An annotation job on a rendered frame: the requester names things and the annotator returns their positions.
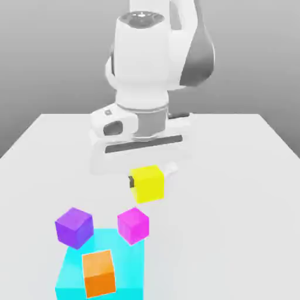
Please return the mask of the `small yellow cube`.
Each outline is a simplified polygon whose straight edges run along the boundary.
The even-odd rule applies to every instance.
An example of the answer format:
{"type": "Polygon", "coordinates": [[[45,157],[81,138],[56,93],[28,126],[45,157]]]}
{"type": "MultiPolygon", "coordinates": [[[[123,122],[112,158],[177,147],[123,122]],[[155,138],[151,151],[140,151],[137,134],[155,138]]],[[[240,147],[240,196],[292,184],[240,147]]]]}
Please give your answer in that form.
{"type": "Polygon", "coordinates": [[[131,169],[129,175],[134,181],[131,190],[138,204],[164,198],[165,177],[158,165],[131,169]]]}

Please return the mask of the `small orange cube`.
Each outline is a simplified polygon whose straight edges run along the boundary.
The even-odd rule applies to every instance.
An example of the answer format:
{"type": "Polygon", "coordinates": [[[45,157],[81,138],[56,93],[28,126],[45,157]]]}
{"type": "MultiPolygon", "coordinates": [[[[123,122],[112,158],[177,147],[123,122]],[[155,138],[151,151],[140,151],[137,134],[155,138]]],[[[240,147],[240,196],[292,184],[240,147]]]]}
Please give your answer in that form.
{"type": "Polygon", "coordinates": [[[111,250],[84,254],[82,263],[87,298],[116,292],[115,269],[111,250]]]}

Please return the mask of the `small purple cube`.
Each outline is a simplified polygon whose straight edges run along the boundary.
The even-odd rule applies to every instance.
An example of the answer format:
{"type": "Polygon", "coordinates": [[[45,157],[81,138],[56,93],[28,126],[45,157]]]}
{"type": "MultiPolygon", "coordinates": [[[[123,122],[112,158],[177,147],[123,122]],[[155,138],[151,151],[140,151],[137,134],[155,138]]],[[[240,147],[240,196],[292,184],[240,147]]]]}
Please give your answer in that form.
{"type": "Polygon", "coordinates": [[[76,250],[94,234],[93,217],[90,213],[72,207],[55,221],[58,240],[76,250]]]}

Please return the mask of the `small magenta cube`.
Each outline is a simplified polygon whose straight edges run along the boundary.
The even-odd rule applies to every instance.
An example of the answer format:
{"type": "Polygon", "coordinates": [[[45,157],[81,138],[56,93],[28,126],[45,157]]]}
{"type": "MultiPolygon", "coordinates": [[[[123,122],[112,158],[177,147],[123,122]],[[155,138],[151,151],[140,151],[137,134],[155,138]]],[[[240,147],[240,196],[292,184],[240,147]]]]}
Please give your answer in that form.
{"type": "Polygon", "coordinates": [[[149,236],[149,217],[133,207],[117,216],[117,227],[119,235],[132,246],[149,236]]]}

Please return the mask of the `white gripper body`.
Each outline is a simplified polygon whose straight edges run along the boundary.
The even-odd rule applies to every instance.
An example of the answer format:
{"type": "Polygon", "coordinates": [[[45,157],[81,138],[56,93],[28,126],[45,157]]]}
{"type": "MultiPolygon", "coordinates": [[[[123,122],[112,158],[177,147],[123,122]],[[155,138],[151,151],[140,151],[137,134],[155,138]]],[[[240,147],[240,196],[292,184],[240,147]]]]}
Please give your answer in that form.
{"type": "Polygon", "coordinates": [[[92,144],[90,172],[93,175],[128,174],[130,169],[179,162],[192,154],[190,131],[172,131],[149,140],[116,140],[106,142],[89,132],[92,144]]]}

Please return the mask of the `large cyan box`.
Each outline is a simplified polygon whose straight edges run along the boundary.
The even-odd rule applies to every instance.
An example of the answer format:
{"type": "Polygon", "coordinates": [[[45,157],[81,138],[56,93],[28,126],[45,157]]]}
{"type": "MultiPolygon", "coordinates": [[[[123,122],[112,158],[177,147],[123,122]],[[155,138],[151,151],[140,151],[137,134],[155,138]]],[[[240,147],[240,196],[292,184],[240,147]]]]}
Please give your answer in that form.
{"type": "Polygon", "coordinates": [[[55,286],[57,300],[144,300],[144,241],[129,245],[116,229],[95,229],[78,250],[69,247],[55,286]],[[116,292],[86,298],[82,255],[110,250],[116,292]]]}

